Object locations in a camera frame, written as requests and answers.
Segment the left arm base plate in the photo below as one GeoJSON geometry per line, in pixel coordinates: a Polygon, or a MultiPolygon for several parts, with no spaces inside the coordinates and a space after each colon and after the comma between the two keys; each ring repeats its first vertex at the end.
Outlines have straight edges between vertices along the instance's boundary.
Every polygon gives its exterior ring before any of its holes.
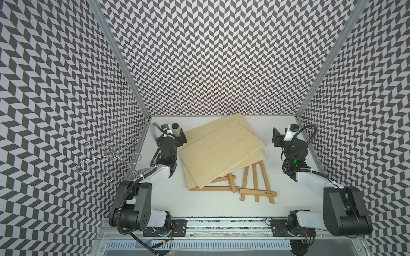
{"type": "Polygon", "coordinates": [[[186,219],[171,219],[162,227],[148,227],[143,230],[144,237],[185,237],[187,231],[186,219]]]}

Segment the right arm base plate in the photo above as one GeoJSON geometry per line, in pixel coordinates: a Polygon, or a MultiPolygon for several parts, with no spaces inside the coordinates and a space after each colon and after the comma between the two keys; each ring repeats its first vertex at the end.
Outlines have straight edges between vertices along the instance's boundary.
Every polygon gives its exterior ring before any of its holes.
{"type": "Polygon", "coordinates": [[[298,237],[309,239],[316,237],[317,233],[313,228],[304,228],[298,223],[289,223],[285,219],[271,219],[270,228],[274,237],[298,237]]]}

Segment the wooden easel with label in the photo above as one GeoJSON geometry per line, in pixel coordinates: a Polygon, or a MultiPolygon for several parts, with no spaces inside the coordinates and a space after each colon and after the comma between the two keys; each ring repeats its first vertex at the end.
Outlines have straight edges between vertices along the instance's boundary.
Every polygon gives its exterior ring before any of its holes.
{"type": "Polygon", "coordinates": [[[245,167],[242,188],[239,189],[240,200],[245,201],[246,196],[254,196],[255,202],[260,202],[261,197],[267,197],[270,204],[274,204],[277,196],[273,192],[268,179],[268,174],[263,161],[245,167]],[[262,176],[264,187],[259,187],[259,176],[262,176]]]}

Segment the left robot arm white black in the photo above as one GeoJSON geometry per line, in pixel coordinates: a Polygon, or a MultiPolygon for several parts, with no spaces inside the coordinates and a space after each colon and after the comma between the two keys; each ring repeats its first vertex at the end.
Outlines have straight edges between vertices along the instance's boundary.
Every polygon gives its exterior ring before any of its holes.
{"type": "Polygon", "coordinates": [[[157,151],[150,167],[141,169],[134,181],[119,184],[111,212],[109,225],[122,235],[151,229],[160,236],[167,236],[172,229],[171,214],[152,208],[153,184],[173,176],[177,167],[178,148],[187,143],[183,131],[166,132],[156,139],[157,151]]]}

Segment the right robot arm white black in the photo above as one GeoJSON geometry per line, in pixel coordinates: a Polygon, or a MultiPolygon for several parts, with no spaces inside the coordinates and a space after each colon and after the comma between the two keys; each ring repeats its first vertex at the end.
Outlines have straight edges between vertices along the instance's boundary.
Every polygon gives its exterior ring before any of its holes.
{"type": "Polygon", "coordinates": [[[308,146],[314,137],[299,139],[304,130],[298,124],[290,124],[284,134],[273,129],[272,143],[282,150],[282,172],[322,198],[321,211],[290,211],[285,223],[288,234],[309,235],[318,229],[333,236],[370,235],[373,224],[364,193],[356,187],[343,186],[306,164],[308,146]]]}

